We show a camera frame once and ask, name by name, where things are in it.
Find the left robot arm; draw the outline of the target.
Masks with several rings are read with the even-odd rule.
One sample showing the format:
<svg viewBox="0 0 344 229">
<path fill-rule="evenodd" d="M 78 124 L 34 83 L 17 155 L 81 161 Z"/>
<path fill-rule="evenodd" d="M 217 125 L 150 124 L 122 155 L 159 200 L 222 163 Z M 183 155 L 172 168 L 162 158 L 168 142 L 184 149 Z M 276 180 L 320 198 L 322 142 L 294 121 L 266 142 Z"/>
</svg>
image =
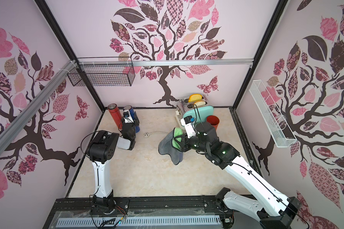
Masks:
<svg viewBox="0 0 344 229">
<path fill-rule="evenodd" d="M 134 122 L 122 123 L 121 133 L 106 130 L 95 132 L 86 148 L 86 155 L 92 162 L 95 174 L 95 193 L 91 196 L 95 207 L 113 212 L 116 208 L 113 188 L 110 182 L 110 161 L 116 149 L 133 150 L 136 142 Z"/>
</svg>

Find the green and grey cloth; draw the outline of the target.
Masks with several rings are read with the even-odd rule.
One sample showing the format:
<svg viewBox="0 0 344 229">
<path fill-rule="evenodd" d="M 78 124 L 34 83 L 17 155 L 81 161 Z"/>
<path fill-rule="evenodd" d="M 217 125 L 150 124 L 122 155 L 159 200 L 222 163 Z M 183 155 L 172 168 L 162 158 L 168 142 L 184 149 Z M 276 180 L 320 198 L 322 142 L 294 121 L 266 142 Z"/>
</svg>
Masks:
<svg viewBox="0 0 344 229">
<path fill-rule="evenodd" d="M 160 155 L 169 155 L 174 165 L 178 165 L 183 160 L 183 152 L 178 144 L 178 142 L 181 142 L 181 136 L 183 136 L 182 129 L 176 127 L 158 145 L 158 153 Z"/>
</svg>

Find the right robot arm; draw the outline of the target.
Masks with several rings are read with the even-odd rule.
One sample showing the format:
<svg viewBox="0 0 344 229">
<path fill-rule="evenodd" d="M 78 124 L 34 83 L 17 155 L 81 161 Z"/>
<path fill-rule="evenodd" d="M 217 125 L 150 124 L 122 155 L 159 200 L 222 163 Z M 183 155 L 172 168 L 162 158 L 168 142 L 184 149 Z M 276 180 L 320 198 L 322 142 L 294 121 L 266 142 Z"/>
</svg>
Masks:
<svg viewBox="0 0 344 229">
<path fill-rule="evenodd" d="M 300 202 L 288 197 L 261 177 L 229 143 L 219 140 L 216 129 L 208 122 L 194 118 L 181 119 L 186 133 L 175 135 L 173 147 L 186 152 L 194 150 L 212 164 L 239 181 L 254 198 L 248 198 L 230 189 L 222 189 L 217 196 L 217 207 L 237 210 L 258 221 L 264 229 L 289 229 L 299 211 Z"/>
</svg>

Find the red thermos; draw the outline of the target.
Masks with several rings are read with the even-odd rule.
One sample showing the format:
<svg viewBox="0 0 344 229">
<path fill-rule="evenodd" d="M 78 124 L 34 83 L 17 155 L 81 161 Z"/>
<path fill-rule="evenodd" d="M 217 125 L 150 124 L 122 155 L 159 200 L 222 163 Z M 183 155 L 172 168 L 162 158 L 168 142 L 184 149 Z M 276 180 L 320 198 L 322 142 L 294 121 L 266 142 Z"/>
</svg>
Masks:
<svg viewBox="0 0 344 229">
<path fill-rule="evenodd" d="M 122 116 L 121 112 L 116 104 L 109 104 L 107 107 L 109 113 L 111 114 L 117 128 L 122 129 Z"/>
</svg>

